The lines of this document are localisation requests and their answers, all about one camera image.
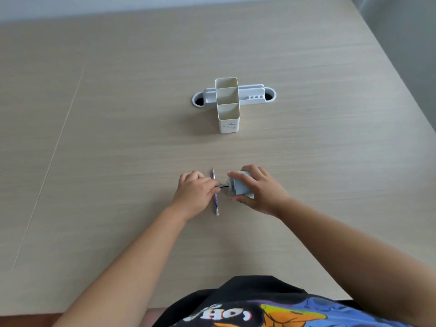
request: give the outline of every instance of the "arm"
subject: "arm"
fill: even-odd
[[[274,215],[298,237],[333,279],[368,312],[419,327],[436,324],[436,274],[427,265],[291,198],[263,168],[254,177],[229,172],[254,199],[233,199]]]
[[[173,201],[95,280],[55,327],[137,327],[178,235],[219,191],[219,181],[184,173]]]

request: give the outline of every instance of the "hand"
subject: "hand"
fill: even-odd
[[[218,180],[204,176],[199,171],[183,173],[170,208],[181,213],[188,221],[207,207],[211,198],[220,191],[218,185]]]
[[[250,208],[278,217],[280,209],[290,199],[286,190],[268,172],[256,165],[245,165],[241,171],[248,171],[253,176],[231,171],[227,175],[242,181],[254,193],[254,199],[245,195],[235,195],[233,201],[243,203]]]

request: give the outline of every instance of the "white wall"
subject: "white wall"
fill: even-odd
[[[436,130],[436,0],[390,0],[367,23]]]
[[[248,0],[0,0],[0,22]]]

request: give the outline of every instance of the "black t-shirt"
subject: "black t-shirt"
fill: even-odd
[[[406,327],[272,276],[238,276],[171,305],[153,327]]]

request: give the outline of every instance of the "left hand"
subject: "left hand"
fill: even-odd
[[[218,185],[218,180],[204,176],[199,171],[183,173],[170,208],[181,213],[185,221],[189,221],[202,212],[211,198],[220,191]]]

